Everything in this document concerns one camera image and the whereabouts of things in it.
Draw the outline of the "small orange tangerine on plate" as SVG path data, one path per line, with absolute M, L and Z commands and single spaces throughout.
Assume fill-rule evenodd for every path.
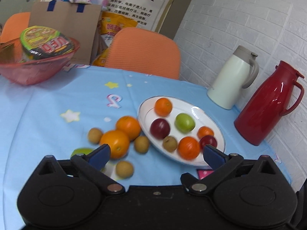
M 214 131 L 207 126 L 202 126 L 197 131 L 197 136 L 199 139 L 203 138 L 204 136 L 214 136 Z

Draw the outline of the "Chinese text poster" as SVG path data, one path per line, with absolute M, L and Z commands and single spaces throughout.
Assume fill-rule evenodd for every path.
M 157 31 L 165 11 L 173 0 L 110 0 L 108 10 L 138 22 L 137 27 Z

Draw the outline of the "dark red plum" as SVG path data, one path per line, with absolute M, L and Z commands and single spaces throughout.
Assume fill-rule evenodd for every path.
M 155 119 L 150 125 L 150 133 L 158 140 L 163 140 L 170 134 L 170 124 L 163 118 Z
M 203 136 L 199 141 L 200 148 L 203 150 L 206 145 L 211 145 L 212 147 L 217 147 L 218 143 L 214 136 L 207 135 Z

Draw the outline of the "yellow snack bag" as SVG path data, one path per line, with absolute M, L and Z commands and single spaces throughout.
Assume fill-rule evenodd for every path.
M 104 67 L 109 53 L 109 47 L 115 35 L 124 28 L 136 28 L 137 25 L 137 21 L 123 15 L 112 12 L 102 12 L 98 27 L 102 39 L 102 50 L 99 50 L 99 54 L 92 65 Z

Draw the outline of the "brown longan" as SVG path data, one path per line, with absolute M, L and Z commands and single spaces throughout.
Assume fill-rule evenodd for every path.
M 174 152 L 177 149 L 178 142 L 173 136 L 166 136 L 162 143 L 163 148 L 168 152 Z
M 92 128 L 89 130 L 87 138 L 92 144 L 98 144 L 103 134 L 104 133 L 99 128 Z
M 146 154 L 149 150 L 150 142 L 146 136 L 138 136 L 134 140 L 134 149 L 140 154 Z
M 133 176 L 134 167 L 128 161 L 119 161 L 116 165 L 116 175 L 122 179 L 127 179 Z

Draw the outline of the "small green apple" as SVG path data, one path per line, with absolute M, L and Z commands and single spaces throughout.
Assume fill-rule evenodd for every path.
M 90 154 L 94 149 L 93 148 L 89 148 L 89 147 L 81 147 L 78 149 L 75 149 L 72 154 L 71 157 L 77 154 L 84 154 L 84 155 L 88 155 Z

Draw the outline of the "orange chair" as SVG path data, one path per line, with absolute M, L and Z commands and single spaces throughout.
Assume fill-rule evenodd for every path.
M 140 28 L 125 28 L 116 34 L 105 67 L 177 80 L 181 53 L 168 37 Z
M 18 39 L 21 32 L 28 27 L 29 20 L 30 12 L 20 12 L 8 18 L 1 33 L 1 44 Z

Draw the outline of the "white round plate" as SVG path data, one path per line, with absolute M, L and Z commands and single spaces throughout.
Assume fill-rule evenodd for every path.
M 166 117 L 158 115 L 155 111 L 156 101 L 163 98 L 168 99 L 172 105 L 172 110 Z M 154 120 L 161 118 L 167 121 L 167 125 L 170 128 L 169 135 L 174 137 L 177 141 L 187 136 L 199 141 L 200 128 L 205 127 L 206 129 L 210 129 L 213 131 L 213 137 L 217 142 L 217 149 L 221 152 L 225 152 L 225 138 L 215 121 L 213 121 L 202 109 L 179 98 L 168 96 L 150 97 L 140 104 L 137 117 L 145 136 L 149 138 L 153 147 L 164 156 L 178 163 L 202 169 L 211 169 L 205 162 L 203 153 L 200 153 L 192 160 L 186 160 L 179 155 L 177 150 L 172 152 L 166 150 L 163 147 L 163 140 L 158 139 L 150 132 L 150 127 Z

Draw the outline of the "brown longan front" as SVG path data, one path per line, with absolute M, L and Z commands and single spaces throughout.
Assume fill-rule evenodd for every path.
M 127 179 L 133 176 L 134 167 L 128 161 L 119 161 L 116 165 L 116 175 L 122 179 Z

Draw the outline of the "large green apple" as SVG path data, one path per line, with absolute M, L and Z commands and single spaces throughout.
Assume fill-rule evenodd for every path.
M 191 132 L 196 126 L 194 119 L 186 113 L 178 114 L 174 125 L 178 131 L 184 134 Z

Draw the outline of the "dark red plum on plate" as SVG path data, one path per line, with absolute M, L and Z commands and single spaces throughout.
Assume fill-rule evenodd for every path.
M 214 136 L 207 135 L 203 136 L 199 141 L 200 148 L 203 150 L 206 145 L 211 145 L 212 147 L 217 147 L 218 143 Z

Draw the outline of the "large front tangerine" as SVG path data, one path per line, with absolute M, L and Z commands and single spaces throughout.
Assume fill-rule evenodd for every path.
M 179 141 L 177 152 L 181 158 L 193 160 L 200 154 L 200 145 L 195 138 L 186 136 Z

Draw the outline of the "large orange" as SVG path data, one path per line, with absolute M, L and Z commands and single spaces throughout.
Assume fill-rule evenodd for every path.
M 130 139 L 129 136 L 121 130 L 111 130 L 102 135 L 99 144 L 109 145 L 111 149 L 111 159 L 120 159 L 127 154 L 130 146 Z

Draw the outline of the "white thermos jug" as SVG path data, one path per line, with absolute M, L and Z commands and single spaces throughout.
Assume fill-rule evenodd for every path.
M 243 89 L 252 85 L 259 73 L 258 55 L 239 45 L 225 62 L 209 88 L 208 97 L 218 106 L 230 110 Z

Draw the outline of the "red thermos jug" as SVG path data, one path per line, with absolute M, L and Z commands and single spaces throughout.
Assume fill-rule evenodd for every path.
M 246 141 L 258 146 L 283 116 L 298 107 L 304 96 L 299 77 L 304 78 L 287 62 L 281 61 L 275 67 L 234 121 Z

